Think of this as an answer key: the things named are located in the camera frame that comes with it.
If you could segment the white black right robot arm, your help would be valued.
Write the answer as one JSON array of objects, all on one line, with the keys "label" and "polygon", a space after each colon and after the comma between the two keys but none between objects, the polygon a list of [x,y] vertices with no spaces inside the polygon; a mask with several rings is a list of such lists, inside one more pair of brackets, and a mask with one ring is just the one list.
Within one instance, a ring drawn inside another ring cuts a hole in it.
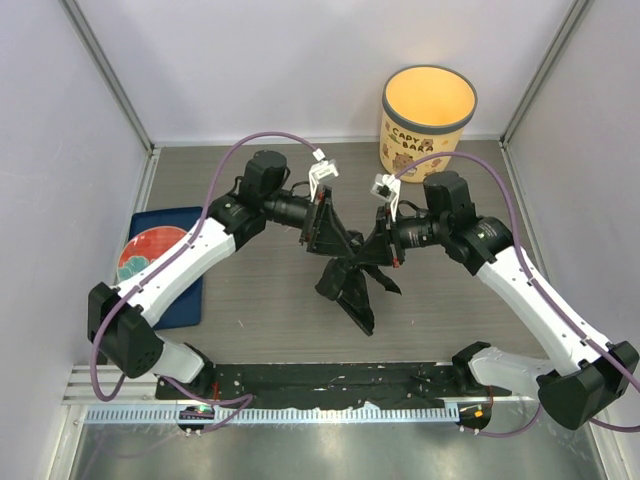
[{"label": "white black right robot arm", "polygon": [[451,380],[465,395],[499,387],[534,398],[559,425],[576,430],[620,398],[639,362],[628,342],[614,344],[573,310],[535,269],[514,233],[477,214],[467,182],[453,171],[424,179],[427,206],[398,212],[401,182],[377,175],[371,192],[384,200],[382,244],[391,263],[405,250],[439,245],[453,261],[493,290],[543,347],[544,360],[476,342],[452,359]]}]

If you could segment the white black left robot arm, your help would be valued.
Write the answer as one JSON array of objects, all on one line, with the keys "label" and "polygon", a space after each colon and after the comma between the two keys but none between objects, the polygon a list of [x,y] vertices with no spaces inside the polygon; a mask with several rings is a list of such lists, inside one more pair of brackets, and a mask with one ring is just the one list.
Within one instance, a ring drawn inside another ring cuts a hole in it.
[{"label": "white black left robot arm", "polygon": [[308,172],[310,195],[295,196],[284,185],[286,158],[262,150],[247,162],[234,188],[213,200],[194,226],[157,260],[116,286],[99,283],[88,296],[87,337],[93,358],[104,355],[135,379],[152,373],[193,399],[213,395],[215,368],[196,348],[161,338],[154,327],[167,308],[210,268],[236,253],[268,222],[297,228],[302,238],[311,216],[337,177],[334,161],[316,150]]}]

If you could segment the black trash bag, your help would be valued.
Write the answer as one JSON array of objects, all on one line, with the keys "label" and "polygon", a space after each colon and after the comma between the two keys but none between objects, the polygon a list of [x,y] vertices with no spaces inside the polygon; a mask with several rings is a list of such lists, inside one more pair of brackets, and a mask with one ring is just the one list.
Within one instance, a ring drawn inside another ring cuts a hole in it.
[{"label": "black trash bag", "polygon": [[[349,231],[360,234],[362,247],[366,240],[364,236],[358,231]],[[355,265],[351,262],[353,258],[330,257],[315,290],[324,298],[337,303],[367,336],[372,336],[375,316],[365,276],[368,275],[387,292],[401,294],[401,289],[381,271],[383,266]]]}]

